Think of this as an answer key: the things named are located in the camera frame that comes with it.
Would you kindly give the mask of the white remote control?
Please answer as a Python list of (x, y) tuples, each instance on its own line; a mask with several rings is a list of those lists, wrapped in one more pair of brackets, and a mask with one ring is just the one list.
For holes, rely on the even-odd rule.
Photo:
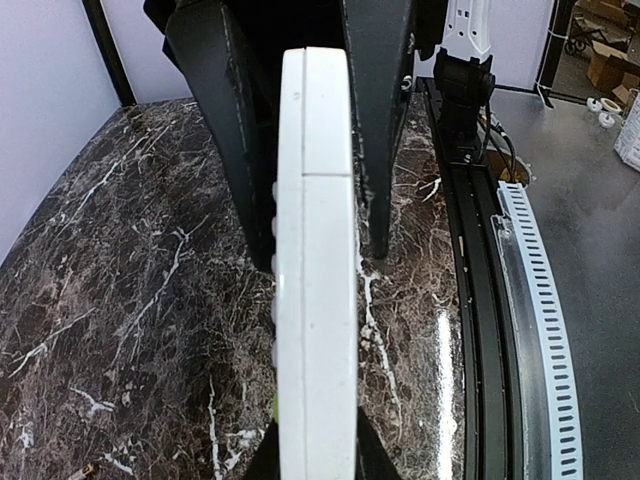
[(344, 51), (284, 54), (274, 188), (277, 420), (284, 479), (356, 471), (358, 314)]

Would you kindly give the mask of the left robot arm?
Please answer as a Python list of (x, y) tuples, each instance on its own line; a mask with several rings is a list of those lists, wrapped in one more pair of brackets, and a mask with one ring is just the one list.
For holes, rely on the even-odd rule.
[(388, 252), (392, 169), (415, 60), (433, 59), (437, 128), (457, 159), (479, 160), (476, 120), (495, 87), (485, 1), (148, 1), (163, 51), (213, 136), (254, 266), (270, 270), (271, 186), (284, 53), (347, 57), (355, 155), (376, 257)]

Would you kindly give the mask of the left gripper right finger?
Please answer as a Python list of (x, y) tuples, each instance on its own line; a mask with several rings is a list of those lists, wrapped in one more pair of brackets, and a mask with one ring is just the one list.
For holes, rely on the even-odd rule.
[(372, 255), (389, 250), (393, 164), (413, 87), (413, 1), (344, 1), (356, 158)]

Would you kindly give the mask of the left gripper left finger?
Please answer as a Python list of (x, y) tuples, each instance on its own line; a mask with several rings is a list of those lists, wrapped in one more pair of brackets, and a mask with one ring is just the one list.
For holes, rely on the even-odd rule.
[(165, 40), (216, 143), (251, 260), (271, 272), (277, 143), (272, 83), (223, 1), (179, 1)]

